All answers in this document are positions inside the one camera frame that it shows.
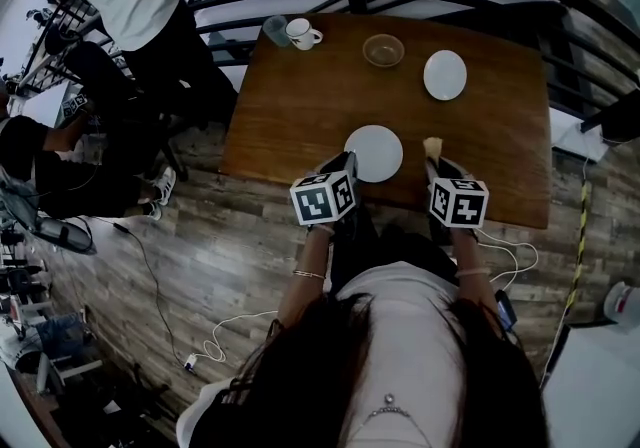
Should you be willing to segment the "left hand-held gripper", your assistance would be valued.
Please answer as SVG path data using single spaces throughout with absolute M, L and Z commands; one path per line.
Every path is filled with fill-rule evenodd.
M 353 182 L 357 180 L 357 157 L 343 151 L 323 162 L 316 175 L 296 180 L 290 196 L 301 226 L 335 223 L 356 207 Z

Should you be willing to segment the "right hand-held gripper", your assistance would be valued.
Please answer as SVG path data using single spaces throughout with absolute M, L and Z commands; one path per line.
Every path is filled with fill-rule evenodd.
M 489 190 L 483 181 L 447 158 L 425 159 L 429 229 L 434 242 L 450 242 L 450 229 L 475 230 L 484 224 Z

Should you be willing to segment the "big white plate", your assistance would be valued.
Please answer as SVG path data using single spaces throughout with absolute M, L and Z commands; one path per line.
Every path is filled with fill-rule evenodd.
M 427 92 L 436 100 L 457 98 L 467 82 L 467 69 L 463 59 L 451 50 L 439 50 L 429 57 L 423 71 Z
M 391 179 L 403 162 L 399 137 L 381 125 L 366 125 L 355 130 L 346 140 L 345 151 L 357 160 L 357 178 L 365 183 L 381 183 Z

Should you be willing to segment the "person's left forearm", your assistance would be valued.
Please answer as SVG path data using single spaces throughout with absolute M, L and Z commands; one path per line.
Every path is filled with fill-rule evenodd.
M 318 224 L 308 232 L 300 258 L 280 302 L 277 319 L 283 327 L 295 324 L 306 308 L 323 294 L 333 224 Z

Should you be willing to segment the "person's right forearm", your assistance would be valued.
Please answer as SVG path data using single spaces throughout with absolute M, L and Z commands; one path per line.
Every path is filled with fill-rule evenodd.
M 453 255 L 457 262 L 457 271 L 485 267 L 478 242 L 469 230 L 452 228 L 450 234 Z M 459 281 L 458 296 L 460 299 L 469 300 L 474 304 L 482 305 L 496 312 L 497 303 L 488 275 L 457 278 Z

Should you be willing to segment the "person's black trousers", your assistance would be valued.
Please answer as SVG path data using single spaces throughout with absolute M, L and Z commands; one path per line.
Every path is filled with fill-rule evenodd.
M 356 276 L 377 266 L 405 262 L 457 285 L 456 264 L 436 243 L 387 225 L 378 234 L 364 204 L 334 227 L 331 289 L 336 294 Z

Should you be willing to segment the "beige bowl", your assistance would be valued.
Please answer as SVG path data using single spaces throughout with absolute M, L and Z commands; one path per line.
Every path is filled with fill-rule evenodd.
M 405 56 L 403 43 L 390 34 L 369 37 L 362 47 L 367 62 L 379 68 L 391 68 L 399 64 Z

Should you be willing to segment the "white mug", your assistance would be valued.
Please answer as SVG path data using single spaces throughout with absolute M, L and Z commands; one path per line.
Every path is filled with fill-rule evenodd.
M 324 35 L 314 29 L 305 18 L 291 20 L 285 27 L 285 33 L 291 43 L 301 51 L 308 51 L 321 43 Z

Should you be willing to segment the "white sheet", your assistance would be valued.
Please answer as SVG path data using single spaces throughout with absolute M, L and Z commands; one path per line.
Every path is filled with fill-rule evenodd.
M 572 155 L 599 162 L 609 146 L 602 140 L 601 128 L 580 130 L 582 121 L 562 111 L 550 110 L 551 146 Z

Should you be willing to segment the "yellow black striped tape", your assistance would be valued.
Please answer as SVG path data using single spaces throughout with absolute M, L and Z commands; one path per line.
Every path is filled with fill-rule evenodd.
M 567 295 L 567 299 L 565 302 L 565 306 L 564 306 L 564 310 L 563 313 L 561 315 L 560 321 L 558 323 L 555 335 L 554 335 L 554 339 L 553 339 L 553 343 L 551 345 L 551 349 L 549 351 L 548 354 L 548 358 L 545 362 L 544 365 L 544 369 L 543 369 L 543 373 L 542 373 L 542 377 L 541 377 L 541 381 L 539 384 L 539 388 L 542 389 L 544 387 L 544 385 L 546 384 L 546 381 L 548 380 L 548 377 L 550 375 L 550 367 L 551 367 L 551 361 L 555 352 L 555 349 L 557 348 L 559 341 L 560 341 L 560 337 L 562 334 L 562 331 L 564 329 L 564 324 L 565 321 L 567 319 L 567 317 L 569 316 L 569 313 L 571 312 L 571 309 L 576 301 L 576 296 L 577 296 L 577 288 L 578 288 L 578 284 L 579 284 L 579 280 L 581 278 L 582 275 L 582 269 L 583 269 L 583 259 L 584 259 L 584 251 L 585 251 L 585 239 L 586 239 L 586 225 L 587 225 L 587 180 L 586 178 L 583 178 L 582 180 L 582 186 L 581 186 L 581 210 L 580 210 L 580 219 L 579 219 L 579 240 L 578 240 L 578 248 L 577 248 L 577 256 L 576 256 L 576 264 L 575 264 L 575 270 L 574 270 L 574 275 L 573 278 L 571 280 L 571 284 L 570 284 L 570 288 L 569 288 L 569 292 Z

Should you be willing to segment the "translucent green cup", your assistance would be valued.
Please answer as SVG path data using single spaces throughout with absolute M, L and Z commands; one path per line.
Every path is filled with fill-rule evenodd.
M 282 15 L 274 15 L 267 18 L 263 25 L 264 34 L 278 47 L 286 48 L 290 39 L 286 34 L 287 19 Z

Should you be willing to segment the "dark phone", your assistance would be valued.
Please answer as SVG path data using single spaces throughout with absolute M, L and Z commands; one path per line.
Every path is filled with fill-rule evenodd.
M 517 315 L 507 293 L 502 289 L 497 290 L 495 300 L 501 325 L 506 331 L 511 332 L 517 323 Z

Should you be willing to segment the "person's white shirt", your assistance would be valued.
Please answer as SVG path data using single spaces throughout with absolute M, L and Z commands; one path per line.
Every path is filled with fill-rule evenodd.
M 470 448 L 456 288 L 407 263 L 275 320 L 239 374 L 180 417 L 180 448 Z

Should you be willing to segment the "white plastic jug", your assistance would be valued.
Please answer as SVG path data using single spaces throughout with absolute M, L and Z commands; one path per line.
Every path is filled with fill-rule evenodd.
M 616 283 L 603 304 L 604 315 L 611 321 L 631 328 L 640 325 L 640 287 L 624 281 Z

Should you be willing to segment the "black office chair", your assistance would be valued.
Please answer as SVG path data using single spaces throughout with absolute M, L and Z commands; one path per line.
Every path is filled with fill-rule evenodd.
M 192 122 L 144 93 L 94 42 L 81 41 L 59 58 L 59 66 L 45 69 L 75 82 L 96 104 L 99 127 L 107 135 L 108 166 L 150 178 L 156 175 L 156 158 L 163 155 L 180 181 L 188 179 L 170 140 Z

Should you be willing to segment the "white cabinet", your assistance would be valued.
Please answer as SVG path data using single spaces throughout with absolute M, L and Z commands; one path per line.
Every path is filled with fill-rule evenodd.
M 640 436 L 640 327 L 569 331 L 543 390 L 552 448 L 631 448 Z

